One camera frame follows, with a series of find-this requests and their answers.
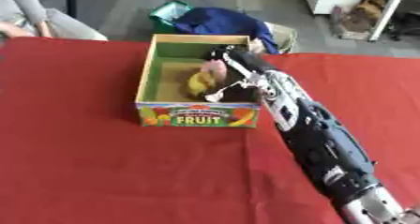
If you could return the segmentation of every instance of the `printed fruit label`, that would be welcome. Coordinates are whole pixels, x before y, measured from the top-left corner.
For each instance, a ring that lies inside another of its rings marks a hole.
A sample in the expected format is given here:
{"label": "printed fruit label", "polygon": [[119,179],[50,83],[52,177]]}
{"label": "printed fruit label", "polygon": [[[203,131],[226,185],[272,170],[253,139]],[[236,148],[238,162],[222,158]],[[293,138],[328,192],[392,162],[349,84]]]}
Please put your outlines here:
{"label": "printed fruit label", "polygon": [[144,126],[255,127],[258,105],[140,104]]}

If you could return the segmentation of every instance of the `fruit box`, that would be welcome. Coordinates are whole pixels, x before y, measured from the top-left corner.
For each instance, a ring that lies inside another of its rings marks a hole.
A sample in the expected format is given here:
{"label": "fruit box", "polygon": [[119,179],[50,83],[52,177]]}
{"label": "fruit box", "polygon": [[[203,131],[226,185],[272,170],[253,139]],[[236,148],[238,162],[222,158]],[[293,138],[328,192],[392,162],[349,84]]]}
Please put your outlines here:
{"label": "fruit box", "polygon": [[223,44],[248,47],[249,38],[154,35],[136,97],[143,126],[255,127],[260,110],[256,90],[235,102],[210,103],[186,95],[189,77],[200,70],[208,53]]}

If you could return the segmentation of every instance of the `blue fabric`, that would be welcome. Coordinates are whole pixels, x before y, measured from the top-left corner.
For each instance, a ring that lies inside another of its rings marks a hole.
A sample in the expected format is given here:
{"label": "blue fabric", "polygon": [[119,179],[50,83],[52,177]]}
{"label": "blue fabric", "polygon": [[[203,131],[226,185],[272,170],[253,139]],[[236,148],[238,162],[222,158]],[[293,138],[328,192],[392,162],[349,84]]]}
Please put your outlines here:
{"label": "blue fabric", "polygon": [[247,35],[259,38],[269,53],[278,53],[278,45],[264,22],[246,14],[217,7],[197,7],[174,21],[184,34]]}

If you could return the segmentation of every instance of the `robotic arm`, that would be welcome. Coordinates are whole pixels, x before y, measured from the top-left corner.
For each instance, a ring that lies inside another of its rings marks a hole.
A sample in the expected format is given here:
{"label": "robotic arm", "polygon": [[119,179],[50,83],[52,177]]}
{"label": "robotic arm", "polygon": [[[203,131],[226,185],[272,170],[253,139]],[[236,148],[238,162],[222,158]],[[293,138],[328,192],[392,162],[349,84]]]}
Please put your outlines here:
{"label": "robotic arm", "polygon": [[322,104],[288,74],[249,52],[223,47],[212,52],[258,87],[277,130],[310,182],[349,224],[420,223],[420,209],[403,209],[375,177],[363,147]]}

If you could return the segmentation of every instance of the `red tablecloth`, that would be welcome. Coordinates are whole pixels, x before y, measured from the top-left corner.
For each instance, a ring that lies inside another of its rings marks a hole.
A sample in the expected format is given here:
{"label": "red tablecloth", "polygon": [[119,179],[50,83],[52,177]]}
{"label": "red tablecloth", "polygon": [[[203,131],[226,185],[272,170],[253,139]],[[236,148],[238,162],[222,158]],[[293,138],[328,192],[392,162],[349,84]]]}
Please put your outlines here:
{"label": "red tablecloth", "polygon": [[[147,45],[20,38],[0,50],[0,223],[340,223],[267,112],[256,129],[140,127]],[[420,62],[267,56],[420,201]]]}

